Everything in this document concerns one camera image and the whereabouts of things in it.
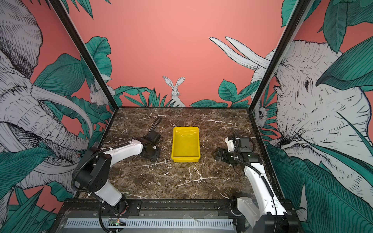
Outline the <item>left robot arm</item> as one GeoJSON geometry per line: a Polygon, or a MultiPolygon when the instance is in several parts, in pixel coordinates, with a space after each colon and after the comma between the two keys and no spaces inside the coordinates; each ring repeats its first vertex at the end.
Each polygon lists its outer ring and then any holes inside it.
{"type": "Polygon", "coordinates": [[[161,140],[162,136],[159,133],[150,131],[143,137],[133,138],[118,146],[89,148],[72,174],[72,189],[91,194],[116,215],[126,213],[127,199],[109,181],[110,169],[114,164],[132,156],[139,155],[156,161],[160,155],[158,145],[161,140]]]}

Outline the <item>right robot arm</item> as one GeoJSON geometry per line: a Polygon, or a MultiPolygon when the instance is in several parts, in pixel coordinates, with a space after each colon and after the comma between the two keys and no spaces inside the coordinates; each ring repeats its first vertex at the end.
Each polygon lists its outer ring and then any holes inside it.
{"type": "Polygon", "coordinates": [[[267,178],[263,162],[259,155],[248,149],[228,151],[217,148],[212,153],[217,161],[232,166],[243,165],[257,204],[248,197],[237,197],[234,209],[248,221],[253,233],[297,233],[298,223],[281,204],[267,178]]]}

